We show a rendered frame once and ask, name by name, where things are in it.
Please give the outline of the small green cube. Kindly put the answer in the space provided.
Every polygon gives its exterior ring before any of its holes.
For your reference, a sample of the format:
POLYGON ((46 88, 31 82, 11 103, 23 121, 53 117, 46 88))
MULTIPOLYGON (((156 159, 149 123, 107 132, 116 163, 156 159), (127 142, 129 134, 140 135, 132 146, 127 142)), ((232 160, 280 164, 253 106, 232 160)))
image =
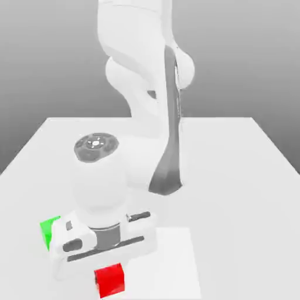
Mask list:
POLYGON ((47 250, 50 249, 50 242, 52 240, 52 225, 56 220, 59 220, 60 218, 61 216, 56 216, 51 219, 40 222, 40 230, 47 250))

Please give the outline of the small red cube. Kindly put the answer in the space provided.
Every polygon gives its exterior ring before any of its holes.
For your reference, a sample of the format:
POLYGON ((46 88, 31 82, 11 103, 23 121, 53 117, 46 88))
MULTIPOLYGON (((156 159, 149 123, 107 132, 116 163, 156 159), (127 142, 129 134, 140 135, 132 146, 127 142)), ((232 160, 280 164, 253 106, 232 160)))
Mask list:
POLYGON ((125 276, 121 263, 95 270, 94 277, 100 298, 125 291, 125 276))

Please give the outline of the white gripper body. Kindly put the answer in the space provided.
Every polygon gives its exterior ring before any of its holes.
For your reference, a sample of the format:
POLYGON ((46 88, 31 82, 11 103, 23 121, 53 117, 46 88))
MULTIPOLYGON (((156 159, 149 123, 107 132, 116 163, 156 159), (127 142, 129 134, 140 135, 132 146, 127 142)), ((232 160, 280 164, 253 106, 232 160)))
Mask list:
POLYGON ((51 229, 53 266, 111 266, 147 255, 157 245, 154 219, 116 219, 103 224, 58 219, 51 229))

